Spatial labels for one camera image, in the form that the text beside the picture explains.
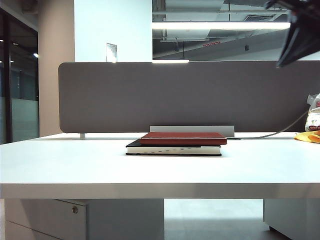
red book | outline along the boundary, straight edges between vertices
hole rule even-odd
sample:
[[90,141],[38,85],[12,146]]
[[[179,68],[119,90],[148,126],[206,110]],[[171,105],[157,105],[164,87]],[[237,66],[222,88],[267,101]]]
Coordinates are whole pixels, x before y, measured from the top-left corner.
[[227,138],[218,132],[149,132],[140,138],[143,145],[218,146]]

drawer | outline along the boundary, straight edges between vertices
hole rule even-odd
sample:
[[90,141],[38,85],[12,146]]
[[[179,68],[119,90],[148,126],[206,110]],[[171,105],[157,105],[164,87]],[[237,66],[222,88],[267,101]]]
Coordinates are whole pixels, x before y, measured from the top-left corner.
[[59,238],[6,221],[5,240],[59,240]]
[[4,206],[9,222],[63,240],[86,239],[84,205],[54,199],[6,199]]

plastic bag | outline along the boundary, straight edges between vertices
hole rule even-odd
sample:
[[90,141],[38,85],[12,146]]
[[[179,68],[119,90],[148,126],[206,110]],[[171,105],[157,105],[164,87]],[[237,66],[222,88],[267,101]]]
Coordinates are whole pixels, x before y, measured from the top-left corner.
[[310,108],[306,118],[305,131],[320,130],[320,93],[318,95],[309,95],[306,102],[310,105]]

yellow cloth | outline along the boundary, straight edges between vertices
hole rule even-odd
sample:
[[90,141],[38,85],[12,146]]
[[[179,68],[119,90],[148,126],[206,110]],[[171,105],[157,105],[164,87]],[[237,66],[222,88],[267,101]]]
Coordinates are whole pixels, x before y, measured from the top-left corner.
[[320,144],[320,131],[307,131],[298,133],[295,137],[295,140],[310,142]]

drawer lock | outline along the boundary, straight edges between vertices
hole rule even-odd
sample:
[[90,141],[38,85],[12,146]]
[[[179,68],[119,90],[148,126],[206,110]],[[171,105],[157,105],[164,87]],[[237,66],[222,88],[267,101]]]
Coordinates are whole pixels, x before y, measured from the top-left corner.
[[73,206],[72,212],[73,212],[74,214],[77,214],[77,213],[78,213],[78,208],[77,208],[76,206]]

